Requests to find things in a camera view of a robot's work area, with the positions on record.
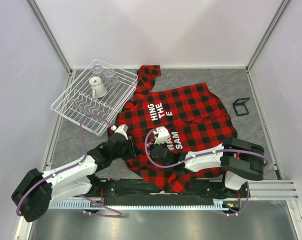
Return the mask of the red black plaid shirt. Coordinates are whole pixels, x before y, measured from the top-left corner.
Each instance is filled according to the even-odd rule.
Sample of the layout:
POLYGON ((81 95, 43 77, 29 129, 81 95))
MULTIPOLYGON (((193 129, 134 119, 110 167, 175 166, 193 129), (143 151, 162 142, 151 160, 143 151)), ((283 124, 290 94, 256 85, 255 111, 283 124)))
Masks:
POLYGON ((225 138, 236 138, 238 133, 222 101, 210 92, 205 82, 153 92, 157 77, 161 76, 160 66, 142 65, 136 73, 133 97, 124 104, 114 123, 126 124, 127 134, 142 151, 142 155, 124 160, 127 168, 159 189, 173 193, 186 193, 193 179, 223 175, 222 167, 181 175, 148 160, 144 141, 147 133, 157 127, 168 130, 170 137, 166 142, 174 153, 210 149, 225 138))

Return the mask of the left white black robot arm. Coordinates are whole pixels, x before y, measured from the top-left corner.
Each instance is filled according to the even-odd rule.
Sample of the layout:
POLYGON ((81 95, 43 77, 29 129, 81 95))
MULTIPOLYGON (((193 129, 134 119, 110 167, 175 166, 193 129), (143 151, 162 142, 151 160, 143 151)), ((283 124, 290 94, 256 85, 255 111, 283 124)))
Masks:
POLYGON ((104 186, 97 172, 114 160, 134 159, 141 153, 132 137, 115 133, 73 162, 43 172, 31 169, 11 195, 16 214, 30 223, 58 202, 80 195, 95 197, 104 186))

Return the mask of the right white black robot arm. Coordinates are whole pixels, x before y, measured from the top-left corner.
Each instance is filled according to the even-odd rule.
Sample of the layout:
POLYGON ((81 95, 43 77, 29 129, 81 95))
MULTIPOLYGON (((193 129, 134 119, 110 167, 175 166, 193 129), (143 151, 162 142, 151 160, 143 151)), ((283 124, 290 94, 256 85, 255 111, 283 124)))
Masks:
POLYGON ((175 153, 166 143, 157 141, 146 144, 145 151, 153 165, 180 175, 213 168, 226 170, 220 184, 220 191, 226 197, 233 196, 247 181, 262 181, 268 163, 262 146, 235 137, 200 151, 175 153))

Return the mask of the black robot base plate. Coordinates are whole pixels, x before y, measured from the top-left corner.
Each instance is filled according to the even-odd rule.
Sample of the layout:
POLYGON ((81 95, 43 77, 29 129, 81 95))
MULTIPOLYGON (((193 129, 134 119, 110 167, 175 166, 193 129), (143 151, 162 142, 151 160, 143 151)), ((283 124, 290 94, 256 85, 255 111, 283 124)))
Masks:
POLYGON ((169 192, 161 190, 155 185, 142 179, 101 180, 95 183, 88 193, 87 198, 102 198, 107 205, 131 204, 209 204, 213 200, 242 199, 247 197, 247 184, 240 190, 230 190, 224 187, 221 181, 205 179, 192 180, 186 192, 169 192))

